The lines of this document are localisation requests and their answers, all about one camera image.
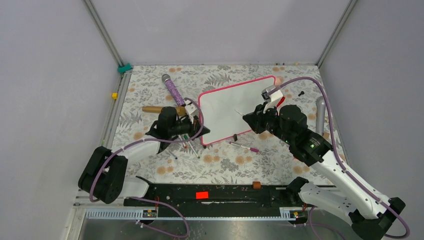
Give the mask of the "black capped marker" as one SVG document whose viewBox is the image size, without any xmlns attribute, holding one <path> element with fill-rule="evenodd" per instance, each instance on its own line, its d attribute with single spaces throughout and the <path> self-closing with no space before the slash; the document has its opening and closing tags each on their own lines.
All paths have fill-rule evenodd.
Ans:
<svg viewBox="0 0 424 240">
<path fill-rule="evenodd" d="M 241 113 L 240 111 L 238 111 L 238 110 L 236 110 L 236 109 L 234 109 L 234 111 L 235 111 L 236 113 L 238 113 L 239 115 L 241 115 L 242 117 L 243 117 L 243 116 L 245 116 L 245 114 L 244 114 L 244 113 Z"/>
</svg>

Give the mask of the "pink framed whiteboard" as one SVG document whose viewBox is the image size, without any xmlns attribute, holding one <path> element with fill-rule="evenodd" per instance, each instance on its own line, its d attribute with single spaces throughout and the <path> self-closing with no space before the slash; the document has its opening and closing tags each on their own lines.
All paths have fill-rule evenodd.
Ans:
<svg viewBox="0 0 424 240">
<path fill-rule="evenodd" d="M 203 136 L 202 144 L 207 146 L 251 131 L 235 110 L 248 114 L 257 105 L 263 104 L 261 92 L 274 86 L 275 78 L 270 75 L 201 93 L 198 105 L 203 114 L 202 122 L 210 129 L 210 133 Z"/>
</svg>

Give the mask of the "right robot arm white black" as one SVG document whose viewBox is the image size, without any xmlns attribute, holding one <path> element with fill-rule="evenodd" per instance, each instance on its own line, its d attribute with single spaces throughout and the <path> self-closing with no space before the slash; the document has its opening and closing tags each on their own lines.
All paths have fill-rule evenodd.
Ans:
<svg viewBox="0 0 424 240">
<path fill-rule="evenodd" d="M 295 159 L 330 180 L 344 195 L 321 189 L 297 177 L 288 185 L 287 201 L 325 210 L 351 226 L 363 240 L 381 240 L 405 208 L 398 197 L 389 198 L 343 165 L 333 146 L 320 134 L 310 130 L 307 117 L 296 105 L 265 109 L 263 104 L 242 117 L 257 134 L 268 131 L 289 146 Z"/>
</svg>

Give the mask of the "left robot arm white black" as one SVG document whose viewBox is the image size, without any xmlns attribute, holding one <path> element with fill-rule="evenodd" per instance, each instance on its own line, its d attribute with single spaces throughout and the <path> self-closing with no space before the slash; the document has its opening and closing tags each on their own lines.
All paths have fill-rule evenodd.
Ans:
<svg viewBox="0 0 424 240">
<path fill-rule="evenodd" d="M 136 198 L 144 206 L 152 204 L 154 190 L 140 177 L 127 177 L 127 168 L 160 154 L 170 144 L 184 143 L 184 139 L 179 139 L 181 135 L 193 140 L 210 133 L 200 121 L 202 115 L 200 112 L 179 116 L 176 108 L 164 107 L 141 139 L 116 151 L 97 147 L 78 180 L 79 189 L 89 194 L 91 202 L 110 204 L 118 198 Z"/>
</svg>

